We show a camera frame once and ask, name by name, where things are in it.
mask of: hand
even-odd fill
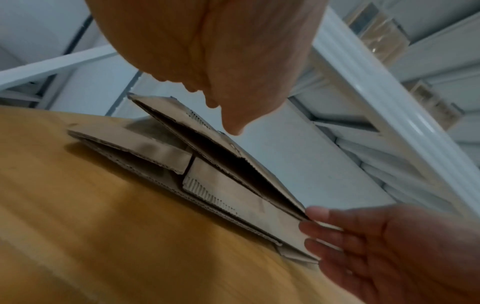
[[[307,249],[334,283],[367,304],[480,302],[480,230],[475,222],[420,208],[307,209]]]
[[[104,35],[138,69],[202,90],[225,130],[286,100],[327,0],[86,0]]]

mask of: wooden table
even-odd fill
[[[2,303],[356,302],[66,134],[101,120],[0,107]]]

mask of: cardboard flap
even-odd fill
[[[299,219],[305,218],[305,207],[270,171],[227,135],[192,118],[193,112],[179,101],[136,95],[129,98],[229,177],[277,208]]]
[[[116,149],[129,151],[177,174],[185,173],[192,158],[191,152],[111,123],[78,125],[70,128],[68,133],[79,139],[86,138]],[[157,137],[161,138],[167,137],[169,131],[163,130],[160,126],[156,133]]]
[[[299,231],[298,219],[275,208],[202,159],[193,160],[183,180],[183,189],[313,257],[304,246],[307,237]]]
[[[223,212],[221,209],[218,209],[211,204],[205,203],[194,196],[182,191],[182,180],[183,177],[177,174],[174,174],[173,172],[158,167],[154,166],[152,163],[150,163],[147,160],[141,159],[136,157],[133,154],[130,154],[126,151],[118,150],[115,148],[112,148],[110,146],[103,145],[97,141],[93,141],[90,139],[86,138],[81,138],[80,139],[85,145],[90,147],[91,149],[97,151],[101,155],[105,156],[109,160],[115,162],[122,168],[133,172],[134,174],[145,178],[149,180],[150,182],[153,182],[154,184],[167,189],[168,191],[171,191],[175,193],[176,195],[194,203],[195,205],[212,212],[232,223],[235,225],[240,226],[243,229],[246,229],[258,236],[261,236],[262,238],[267,239],[268,241],[273,242],[277,246],[282,246],[282,243],[278,241],[277,239],[261,232],[258,231],[258,229],[255,229],[251,225],[238,220],[234,216],[231,216],[230,214]]]

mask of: wooden surface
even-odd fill
[[[1,302],[356,302],[65,131],[109,119],[0,107]]]

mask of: fist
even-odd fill
[[[286,100],[327,2],[324,0],[87,0],[104,35],[159,81],[203,91],[226,131]]]

